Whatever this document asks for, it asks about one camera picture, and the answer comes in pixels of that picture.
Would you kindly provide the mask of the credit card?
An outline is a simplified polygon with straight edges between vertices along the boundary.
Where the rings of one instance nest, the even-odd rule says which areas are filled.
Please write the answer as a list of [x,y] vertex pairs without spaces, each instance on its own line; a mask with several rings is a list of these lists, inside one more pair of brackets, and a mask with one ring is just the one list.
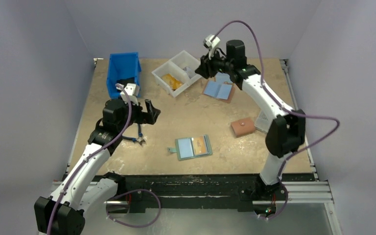
[[189,79],[192,79],[197,75],[195,71],[188,66],[184,67],[183,71],[188,75]]

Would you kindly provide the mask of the green card holder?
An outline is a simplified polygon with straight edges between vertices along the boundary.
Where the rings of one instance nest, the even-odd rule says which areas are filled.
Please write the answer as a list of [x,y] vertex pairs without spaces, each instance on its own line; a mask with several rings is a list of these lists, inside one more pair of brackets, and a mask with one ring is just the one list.
[[213,154],[208,135],[176,139],[175,146],[168,147],[167,151],[172,154],[175,153],[179,161],[201,158]]

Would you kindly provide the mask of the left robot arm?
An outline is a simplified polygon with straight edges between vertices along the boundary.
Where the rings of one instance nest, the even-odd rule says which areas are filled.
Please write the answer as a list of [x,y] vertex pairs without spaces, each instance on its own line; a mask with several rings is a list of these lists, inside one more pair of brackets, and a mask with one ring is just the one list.
[[139,102],[110,99],[105,103],[88,144],[75,167],[60,186],[48,197],[39,197],[34,204],[38,231],[47,235],[79,235],[86,217],[100,203],[113,198],[131,202],[133,197],[149,192],[143,188],[128,190],[125,177],[108,172],[88,190],[95,175],[122,141],[122,134],[133,123],[153,125],[161,111],[145,100]]

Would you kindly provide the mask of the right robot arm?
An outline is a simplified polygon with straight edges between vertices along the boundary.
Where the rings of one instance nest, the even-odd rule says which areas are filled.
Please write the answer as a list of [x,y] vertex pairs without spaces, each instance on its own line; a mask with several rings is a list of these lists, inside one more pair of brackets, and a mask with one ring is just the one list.
[[224,54],[217,52],[219,42],[220,39],[214,35],[209,35],[204,40],[208,53],[201,57],[200,66],[195,72],[205,79],[219,72],[228,74],[230,80],[253,99],[270,122],[265,137],[269,154],[254,188],[255,195],[267,199],[281,186],[281,175],[287,158],[296,153],[304,143],[304,112],[293,110],[283,101],[275,102],[277,96],[269,95],[271,89],[262,80],[262,71],[248,64],[245,45],[241,40],[229,40]]

